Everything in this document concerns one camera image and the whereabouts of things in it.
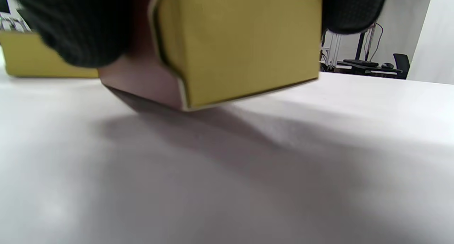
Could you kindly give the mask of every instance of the cable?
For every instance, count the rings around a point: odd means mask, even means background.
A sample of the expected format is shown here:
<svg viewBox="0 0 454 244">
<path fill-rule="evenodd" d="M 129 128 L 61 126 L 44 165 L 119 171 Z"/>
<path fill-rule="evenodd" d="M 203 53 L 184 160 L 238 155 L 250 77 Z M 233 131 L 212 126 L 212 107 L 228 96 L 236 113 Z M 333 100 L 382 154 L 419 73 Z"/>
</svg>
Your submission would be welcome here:
<svg viewBox="0 0 454 244">
<path fill-rule="evenodd" d="M 381 36 L 383 36 L 383 33 L 384 33 L 383 26 L 381 26 L 381 25 L 378 24 L 378 23 L 377 23 L 377 25 L 380 26 L 380 28 L 381 28 L 381 34 L 380 34 L 380 37 L 379 37 L 378 42 L 377 42 L 377 48 L 375 49 L 375 52 L 373 52 L 372 57 L 370 57 L 370 61 L 372 61 L 373 57 L 374 57 L 375 54 L 377 53 L 378 47 L 380 46 Z"/>
<path fill-rule="evenodd" d="M 367 43 L 369 42 L 369 35 L 371 34 L 372 32 L 370 32 L 370 30 L 368 29 L 367 31 L 367 36 L 365 37 L 365 43 L 364 43 L 364 57 L 366 56 L 366 45 Z"/>
</svg>

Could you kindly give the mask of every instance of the gloved hand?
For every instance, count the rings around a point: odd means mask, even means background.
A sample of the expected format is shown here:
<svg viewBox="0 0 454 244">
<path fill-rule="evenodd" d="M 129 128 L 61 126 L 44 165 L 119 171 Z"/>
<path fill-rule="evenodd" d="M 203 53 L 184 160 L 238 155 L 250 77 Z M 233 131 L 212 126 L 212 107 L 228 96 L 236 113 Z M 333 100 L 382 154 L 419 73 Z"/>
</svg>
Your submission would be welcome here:
<svg viewBox="0 0 454 244">
<path fill-rule="evenodd" d="M 131 0 L 18 0 L 44 42 L 68 63 L 101 67 L 129 45 Z M 323 0 L 323 30 L 354 34 L 379 16 L 384 0 Z"/>
</svg>

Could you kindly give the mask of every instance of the white table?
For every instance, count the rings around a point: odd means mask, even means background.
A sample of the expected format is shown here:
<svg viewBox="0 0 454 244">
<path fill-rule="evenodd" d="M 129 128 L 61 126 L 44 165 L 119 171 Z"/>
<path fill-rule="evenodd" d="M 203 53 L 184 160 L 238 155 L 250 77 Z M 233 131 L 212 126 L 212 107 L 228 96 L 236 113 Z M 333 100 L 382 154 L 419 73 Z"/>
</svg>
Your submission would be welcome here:
<svg viewBox="0 0 454 244">
<path fill-rule="evenodd" d="M 323 73 L 179 113 L 0 76 L 2 244 L 454 243 L 454 86 Z"/>
</svg>

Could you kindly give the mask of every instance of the desk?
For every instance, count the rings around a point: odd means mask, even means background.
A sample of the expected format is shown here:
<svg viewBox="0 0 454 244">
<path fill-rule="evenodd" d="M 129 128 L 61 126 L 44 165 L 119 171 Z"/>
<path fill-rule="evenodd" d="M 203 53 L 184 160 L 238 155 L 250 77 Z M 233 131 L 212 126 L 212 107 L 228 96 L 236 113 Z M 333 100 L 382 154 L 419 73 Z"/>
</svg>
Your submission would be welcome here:
<svg viewBox="0 0 454 244">
<path fill-rule="evenodd" d="M 405 79 L 404 77 L 402 77 L 402 70 L 381 67 L 367 67 L 344 61 L 338 61 L 337 64 L 340 66 L 351 66 L 353 71 L 352 74 L 358 74 L 360 76 L 379 76 L 395 79 Z"/>
<path fill-rule="evenodd" d="M 0 243 L 454 243 L 454 86 L 322 73 L 180 113 L 0 74 Z"/>
</svg>

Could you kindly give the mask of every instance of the white wall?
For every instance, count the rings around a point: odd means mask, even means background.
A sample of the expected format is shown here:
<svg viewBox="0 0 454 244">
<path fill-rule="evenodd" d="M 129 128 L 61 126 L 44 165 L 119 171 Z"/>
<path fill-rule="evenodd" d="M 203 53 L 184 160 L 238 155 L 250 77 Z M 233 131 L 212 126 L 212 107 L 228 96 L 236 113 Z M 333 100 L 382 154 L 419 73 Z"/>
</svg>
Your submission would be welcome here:
<svg viewBox="0 0 454 244">
<path fill-rule="evenodd" d="M 431 0 L 408 79 L 454 84 L 454 0 Z"/>
<path fill-rule="evenodd" d="M 394 63 L 393 53 L 407 54 L 410 61 L 413 59 L 418 38 L 424 23 L 424 18 L 430 0 L 387 0 L 378 23 L 384 27 L 380 47 L 373 58 L 374 62 Z M 370 55 L 374 52 L 381 29 L 376 28 Z M 354 59 L 358 45 L 359 34 L 342 37 L 339 51 L 339 60 Z"/>
</svg>

